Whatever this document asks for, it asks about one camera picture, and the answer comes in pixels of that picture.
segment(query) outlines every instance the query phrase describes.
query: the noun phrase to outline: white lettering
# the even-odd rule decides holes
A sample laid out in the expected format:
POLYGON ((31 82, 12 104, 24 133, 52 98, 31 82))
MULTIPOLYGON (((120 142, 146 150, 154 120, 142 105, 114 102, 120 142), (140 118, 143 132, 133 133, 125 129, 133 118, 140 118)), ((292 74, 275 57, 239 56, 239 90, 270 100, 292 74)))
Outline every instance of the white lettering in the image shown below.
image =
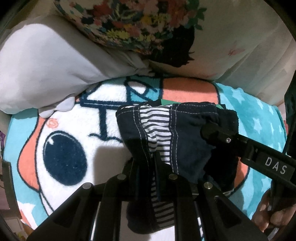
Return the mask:
POLYGON ((279 168, 279 162, 277 162, 272 169, 276 169, 277 170, 278 168, 279 168))
POLYGON ((267 160, 266 160, 265 165, 269 167, 271 162, 272 162, 272 159, 270 157, 268 157, 267 160))
POLYGON ((286 172, 286 168, 287 168, 287 166, 286 166, 286 165, 282 167, 281 174, 285 174, 285 172, 286 172))

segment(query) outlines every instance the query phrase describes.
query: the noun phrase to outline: silver rivet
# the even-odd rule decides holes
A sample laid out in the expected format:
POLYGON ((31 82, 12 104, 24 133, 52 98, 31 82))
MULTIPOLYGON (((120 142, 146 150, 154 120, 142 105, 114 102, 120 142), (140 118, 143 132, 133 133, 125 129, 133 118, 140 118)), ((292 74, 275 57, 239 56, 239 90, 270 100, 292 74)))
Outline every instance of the silver rivet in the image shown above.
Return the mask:
POLYGON ((91 188, 91 183, 84 183, 84 184, 82 185, 82 188, 83 188, 83 189, 90 189, 90 188, 91 188))
POLYGON ((206 183, 204 183, 204 187, 206 189, 211 189, 213 187, 213 184, 212 183, 209 183, 209 182, 206 182, 206 183))
POLYGON ((121 174, 118 174, 118 175, 117 175, 117 179, 123 181, 123 180, 126 179, 126 175, 124 175, 124 174, 122 174, 122 173, 121 173, 121 174))
POLYGON ((176 174, 172 173, 172 174, 169 174, 168 178, 171 180, 176 180, 178 178, 178 176, 176 174))

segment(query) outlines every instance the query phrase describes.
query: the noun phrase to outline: human hand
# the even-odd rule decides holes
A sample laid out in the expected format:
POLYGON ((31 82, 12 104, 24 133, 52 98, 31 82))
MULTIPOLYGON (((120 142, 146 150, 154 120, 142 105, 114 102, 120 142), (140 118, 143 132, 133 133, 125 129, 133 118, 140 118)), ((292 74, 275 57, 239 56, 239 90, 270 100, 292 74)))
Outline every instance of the human hand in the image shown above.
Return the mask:
POLYGON ((262 199, 257 207, 257 210, 252 217, 252 222, 254 222, 262 232, 264 232, 265 229, 267 229, 268 227, 286 226, 290 222, 292 216, 296 211, 296 204, 295 204, 291 207, 275 212, 270 216, 269 212, 267 211, 267 208, 269 206, 269 200, 270 200, 270 189, 267 190, 262 196, 262 199))

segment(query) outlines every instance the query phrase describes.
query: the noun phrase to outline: pillow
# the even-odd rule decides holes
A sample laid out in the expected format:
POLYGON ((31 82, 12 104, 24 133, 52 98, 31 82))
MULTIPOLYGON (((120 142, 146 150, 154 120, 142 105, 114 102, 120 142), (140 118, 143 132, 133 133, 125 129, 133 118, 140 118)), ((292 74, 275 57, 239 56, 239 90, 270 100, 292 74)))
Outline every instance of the pillow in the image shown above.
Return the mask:
POLYGON ((60 16, 26 20, 0 45, 0 110, 69 111, 75 96, 114 77, 148 74, 134 52, 100 47, 60 16))
POLYGON ((94 42, 139 52, 155 70, 243 88, 269 104, 283 100, 296 69, 295 42, 263 0, 54 2, 94 42))

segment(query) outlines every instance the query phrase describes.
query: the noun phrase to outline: striped fabric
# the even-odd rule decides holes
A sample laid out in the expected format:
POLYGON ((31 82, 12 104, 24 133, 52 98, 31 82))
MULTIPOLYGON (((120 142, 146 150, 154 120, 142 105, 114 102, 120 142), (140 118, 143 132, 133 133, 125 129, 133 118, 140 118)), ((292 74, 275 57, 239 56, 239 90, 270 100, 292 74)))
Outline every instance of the striped fabric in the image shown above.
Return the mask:
MULTIPOLYGON (((149 150, 150 152, 158 150, 161 160, 167 164, 170 164, 171 153, 171 132, 169 130, 171 106, 140 107, 140 121, 147 135, 149 150)), ((158 201, 154 176, 151 185, 151 202, 159 228, 174 225, 173 203, 158 201)))

